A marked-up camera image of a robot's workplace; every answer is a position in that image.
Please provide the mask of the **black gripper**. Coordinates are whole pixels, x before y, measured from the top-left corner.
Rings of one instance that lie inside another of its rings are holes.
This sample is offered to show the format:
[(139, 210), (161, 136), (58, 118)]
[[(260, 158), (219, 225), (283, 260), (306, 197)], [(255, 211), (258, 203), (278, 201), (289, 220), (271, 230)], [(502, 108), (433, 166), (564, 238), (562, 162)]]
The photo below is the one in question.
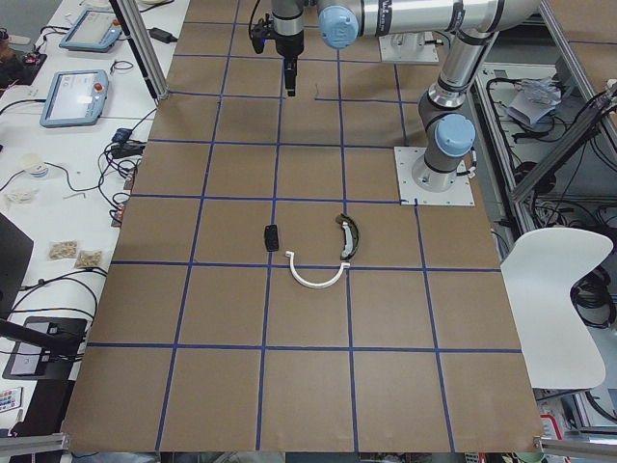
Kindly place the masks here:
[(297, 57), (304, 51), (304, 16), (280, 17), (267, 14), (250, 28), (250, 38), (256, 54), (264, 51), (265, 43), (273, 41), (284, 57), (284, 87), (288, 96), (296, 95)]

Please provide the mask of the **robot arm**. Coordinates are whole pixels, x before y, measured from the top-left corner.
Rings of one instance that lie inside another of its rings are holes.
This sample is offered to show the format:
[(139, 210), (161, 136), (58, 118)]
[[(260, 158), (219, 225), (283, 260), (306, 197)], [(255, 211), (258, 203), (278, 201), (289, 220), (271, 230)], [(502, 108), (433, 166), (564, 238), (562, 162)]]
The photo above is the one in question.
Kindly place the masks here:
[(473, 123), (458, 113), (480, 65), (502, 30), (522, 23), (537, 1), (318, 1), (324, 42), (342, 49), (362, 36), (447, 32), (453, 35), (437, 80), (418, 102), (428, 147), (413, 167), (414, 182), (449, 189), (475, 140)]
[(272, 11), (253, 24), (258, 5), (256, 1), (249, 24), (252, 47), (261, 54), (267, 41), (275, 43), (283, 57), (285, 90), (288, 96), (295, 96), (298, 58), (304, 51), (304, 2), (272, 1)]

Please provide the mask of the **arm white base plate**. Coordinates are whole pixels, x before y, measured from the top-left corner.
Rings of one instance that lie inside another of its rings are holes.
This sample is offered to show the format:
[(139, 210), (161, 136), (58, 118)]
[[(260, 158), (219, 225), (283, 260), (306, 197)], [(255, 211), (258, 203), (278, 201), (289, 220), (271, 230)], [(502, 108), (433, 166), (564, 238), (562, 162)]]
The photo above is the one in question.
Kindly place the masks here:
[(436, 66), (440, 60), (430, 32), (383, 36), (379, 46), (384, 63)]
[(437, 173), (425, 164), (425, 151), (424, 147), (393, 149), (399, 202), (402, 205), (475, 206), (465, 160), (460, 160), (455, 172)]

